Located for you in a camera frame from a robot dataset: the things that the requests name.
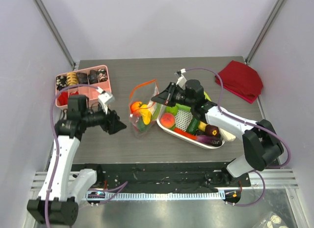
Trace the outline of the yellow toy pepper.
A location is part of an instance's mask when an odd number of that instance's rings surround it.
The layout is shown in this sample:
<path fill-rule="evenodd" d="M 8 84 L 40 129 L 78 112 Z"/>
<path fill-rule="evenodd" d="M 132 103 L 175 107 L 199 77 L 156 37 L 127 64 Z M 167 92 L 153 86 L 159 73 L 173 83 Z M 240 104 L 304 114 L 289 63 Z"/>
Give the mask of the yellow toy pepper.
<path fill-rule="evenodd" d="M 142 120 L 145 123 L 145 125 L 150 124 L 152 113 L 149 109 L 149 107 L 146 104 L 143 104 L 139 109 L 140 115 L 142 116 Z"/>

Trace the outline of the orange toy tomato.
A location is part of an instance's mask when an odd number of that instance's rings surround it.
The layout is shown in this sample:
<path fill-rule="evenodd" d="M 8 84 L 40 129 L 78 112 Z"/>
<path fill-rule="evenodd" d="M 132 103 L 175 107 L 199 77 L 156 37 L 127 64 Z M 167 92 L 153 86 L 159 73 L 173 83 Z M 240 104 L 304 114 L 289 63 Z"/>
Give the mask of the orange toy tomato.
<path fill-rule="evenodd" d="M 143 103 L 141 101 L 136 101 L 136 102 L 132 103 L 130 106 L 131 113 L 134 113 L 137 110 L 139 110 L 140 107 L 142 106 L 142 104 Z"/>

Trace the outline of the green toy avocado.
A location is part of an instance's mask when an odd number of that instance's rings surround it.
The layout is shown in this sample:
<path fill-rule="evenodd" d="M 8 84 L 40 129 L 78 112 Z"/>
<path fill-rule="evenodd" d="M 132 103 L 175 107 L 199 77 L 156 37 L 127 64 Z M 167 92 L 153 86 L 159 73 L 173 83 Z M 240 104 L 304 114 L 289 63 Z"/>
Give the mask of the green toy avocado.
<path fill-rule="evenodd" d="M 140 133 L 144 133 L 146 131 L 148 131 L 148 129 L 150 128 L 150 125 L 145 125 L 145 123 L 142 121 L 142 119 L 140 119 L 137 122 L 137 129 Z"/>

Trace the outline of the clear zip top bag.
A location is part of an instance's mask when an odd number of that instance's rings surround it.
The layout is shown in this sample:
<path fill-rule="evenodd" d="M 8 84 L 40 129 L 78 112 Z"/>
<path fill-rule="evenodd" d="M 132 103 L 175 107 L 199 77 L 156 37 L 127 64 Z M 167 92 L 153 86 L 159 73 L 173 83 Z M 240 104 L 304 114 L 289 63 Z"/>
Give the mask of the clear zip top bag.
<path fill-rule="evenodd" d="M 156 123 L 161 105 L 152 101 L 159 94 L 157 80 L 137 85 L 129 96 L 129 122 L 137 137 L 144 136 Z"/>

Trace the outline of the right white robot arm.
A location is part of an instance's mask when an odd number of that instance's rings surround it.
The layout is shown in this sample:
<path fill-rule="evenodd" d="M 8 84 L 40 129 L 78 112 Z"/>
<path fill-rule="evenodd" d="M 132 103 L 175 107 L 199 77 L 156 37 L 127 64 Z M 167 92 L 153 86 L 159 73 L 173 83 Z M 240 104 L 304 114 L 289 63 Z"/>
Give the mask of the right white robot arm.
<path fill-rule="evenodd" d="M 239 177 L 247 172 L 263 171 L 284 152 L 269 121 L 257 122 L 228 112 L 205 98 L 204 89 L 198 80 L 186 81 L 184 88 L 170 83 L 151 100 L 169 107 L 176 104 L 188 106 L 197 120 L 217 126 L 242 141 L 244 154 L 231 161 L 221 174 L 222 182 L 227 186 L 235 185 Z"/>

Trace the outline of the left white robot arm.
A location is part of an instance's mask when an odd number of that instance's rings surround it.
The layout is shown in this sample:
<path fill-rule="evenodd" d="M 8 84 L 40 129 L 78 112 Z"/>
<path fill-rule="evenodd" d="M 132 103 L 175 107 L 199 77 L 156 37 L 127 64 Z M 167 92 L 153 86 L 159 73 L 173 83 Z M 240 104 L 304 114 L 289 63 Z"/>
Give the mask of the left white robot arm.
<path fill-rule="evenodd" d="M 104 184 L 105 175 L 98 164 L 86 165 L 69 183 L 74 156 L 86 129 L 100 126 L 110 135 L 126 129 L 117 112 L 108 107 L 114 101 L 111 93 L 103 91 L 98 95 L 96 112 L 89 110 L 88 100 L 85 95 L 70 96 L 66 118 L 52 125 L 54 145 L 46 179 L 38 197 L 27 203 L 28 212 L 47 227 L 72 226 L 86 192 Z"/>

